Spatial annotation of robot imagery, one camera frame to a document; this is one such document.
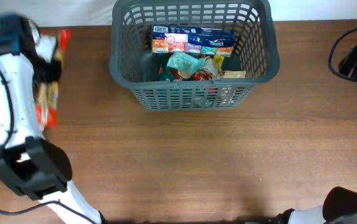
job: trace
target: wood grain surface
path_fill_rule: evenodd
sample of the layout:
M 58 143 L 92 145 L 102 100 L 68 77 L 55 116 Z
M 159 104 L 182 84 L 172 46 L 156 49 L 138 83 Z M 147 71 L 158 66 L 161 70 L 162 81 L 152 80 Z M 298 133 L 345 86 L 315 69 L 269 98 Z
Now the wood grain surface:
M 277 22 L 281 69 L 233 110 L 150 112 L 108 71 L 109 27 L 72 28 L 59 130 L 76 186 L 109 220 L 183 222 L 276 215 L 357 191 L 357 84 L 327 67 L 357 21 Z M 338 47 L 335 62 L 357 44 Z M 0 208 L 34 205 L 0 182 Z M 0 223 L 62 223 L 48 208 Z

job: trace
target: black cable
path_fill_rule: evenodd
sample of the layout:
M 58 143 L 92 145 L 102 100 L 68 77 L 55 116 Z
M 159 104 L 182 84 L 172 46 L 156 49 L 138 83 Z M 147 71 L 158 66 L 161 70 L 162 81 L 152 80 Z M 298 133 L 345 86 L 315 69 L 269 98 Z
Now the black cable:
M 351 34 L 351 33 L 354 33 L 357 31 L 357 28 L 355 29 L 352 29 L 352 30 L 349 30 L 347 31 L 345 34 L 343 34 L 336 42 L 335 44 L 333 44 L 333 47 L 332 49 L 330 50 L 330 54 L 329 54 L 329 60 L 328 60 L 328 67 L 329 69 L 337 76 L 339 76 L 340 78 L 344 78 L 346 80 L 349 80 L 349 81 L 353 81 L 353 82 L 357 82 L 356 79 L 352 79 L 352 78 L 349 78 L 348 76 L 344 75 L 344 74 L 341 74 L 340 72 L 337 72 L 333 66 L 332 66 L 332 58 L 333 58 L 333 53 L 335 53 L 335 49 L 337 47 L 337 45 L 339 44 L 339 42 L 341 40 L 343 40 L 343 38 L 345 38 L 347 35 Z
M 9 140 L 11 139 L 11 136 L 12 136 L 12 133 L 13 133 L 13 129 L 14 129 L 14 113 L 13 113 L 12 99 L 11 99 L 11 93 L 9 92 L 8 82 L 6 81 L 6 79 L 5 79 L 4 75 L 2 74 L 1 70 L 0 70 L 0 77 L 1 77 L 2 84 L 5 87 L 5 91 L 6 91 L 6 94 L 7 94 L 8 105 L 9 105 L 9 113 L 11 115 L 11 123 L 10 123 L 10 126 L 9 126 L 10 130 L 7 132 L 8 136 L 7 136 L 6 140 L 4 141 L 4 143 L 2 143 L 0 145 L 0 156 L 2 156 L 2 153 L 5 150 L 5 146 L 7 145 Z M 60 201 L 50 201 L 50 202 L 40 203 L 38 205 L 35 205 L 33 207 L 30 207 L 30 208 L 27 208 L 27 209 L 24 209 L 24 210 L 21 210 L 21 211 L 18 211 L 18 212 L 7 212 L 7 211 L 4 211 L 4 210 L 0 209 L 0 214 L 1 215 L 21 215 L 21 214 L 24 214 L 24 213 L 27 213 L 27 212 L 31 212 L 31 211 L 33 211 L 35 209 L 38 209 L 38 208 L 41 208 L 41 207 L 44 207 L 44 206 L 50 205 L 50 204 L 59 205 L 62 208 L 64 208 L 64 209 L 66 209 L 66 210 L 78 215 L 79 217 L 85 219 L 86 221 L 90 222 L 91 224 L 96 224 L 89 217 L 86 217 L 85 215 L 83 215 L 83 214 L 71 209 L 70 207 L 64 205 Z

